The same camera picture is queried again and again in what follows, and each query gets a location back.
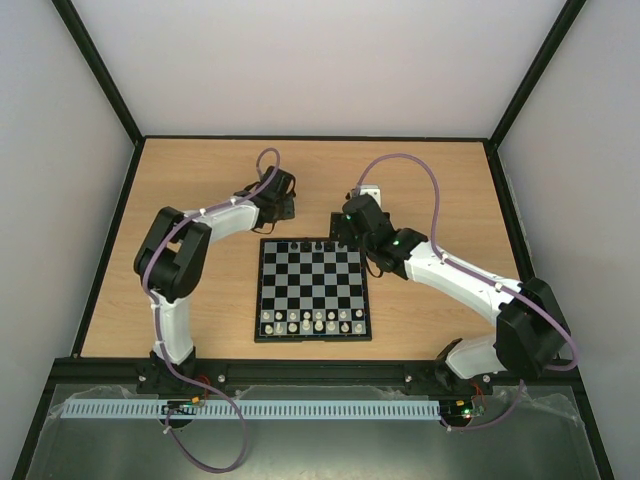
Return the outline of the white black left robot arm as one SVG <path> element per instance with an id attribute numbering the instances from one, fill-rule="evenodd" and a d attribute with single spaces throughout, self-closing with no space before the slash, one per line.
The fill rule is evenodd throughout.
<path id="1" fill-rule="evenodd" d="M 154 318 L 151 361 L 160 375 L 196 383 L 196 349 L 190 331 L 191 295 L 209 247 L 230 235 L 295 217 L 296 178 L 271 166 L 260 180 L 208 208 L 156 214 L 134 260 Z"/>

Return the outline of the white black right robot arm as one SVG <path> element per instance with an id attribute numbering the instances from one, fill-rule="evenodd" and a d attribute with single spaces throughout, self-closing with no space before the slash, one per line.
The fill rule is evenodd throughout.
<path id="1" fill-rule="evenodd" d="M 536 380 L 545 370 L 570 370 L 555 363 L 575 343 L 550 286 L 537 277 L 526 282 L 501 277 L 439 249 L 433 237 L 396 229 L 369 194 L 351 196 L 337 227 L 341 245 L 359 249 L 383 273 L 432 287 L 483 317 L 493 333 L 452 341 L 440 355 L 436 379 L 455 392 L 471 378 L 507 371 Z"/>

